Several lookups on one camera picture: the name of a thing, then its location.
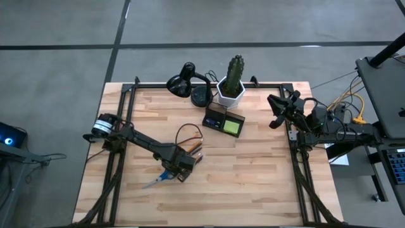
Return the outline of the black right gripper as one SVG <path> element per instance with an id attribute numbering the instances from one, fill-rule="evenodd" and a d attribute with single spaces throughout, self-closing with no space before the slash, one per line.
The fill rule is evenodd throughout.
<path id="1" fill-rule="evenodd" d="M 270 94 L 268 102 L 276 116 L 276 120 L 272 120 L 269 124 L 271 129 L 276 129 L 286 121 L 295 126 L 297 129 L 306 128 L 306 120 L 304 115 L 304 100 L 300 98 L 301 93 L 294 91 L 289 97 L 281 98 Z"/>

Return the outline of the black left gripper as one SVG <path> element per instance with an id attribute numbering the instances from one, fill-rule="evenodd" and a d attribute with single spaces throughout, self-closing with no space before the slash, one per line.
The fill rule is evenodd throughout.
<path id="1" fill-rule="evenodd" d="M 160 181 L 178 179 L 185 182 L 196 164 L 196 159 L 180 146 L 172 146 L 159 155 L 161 165 L 165 169 L 158 177 Z"/>

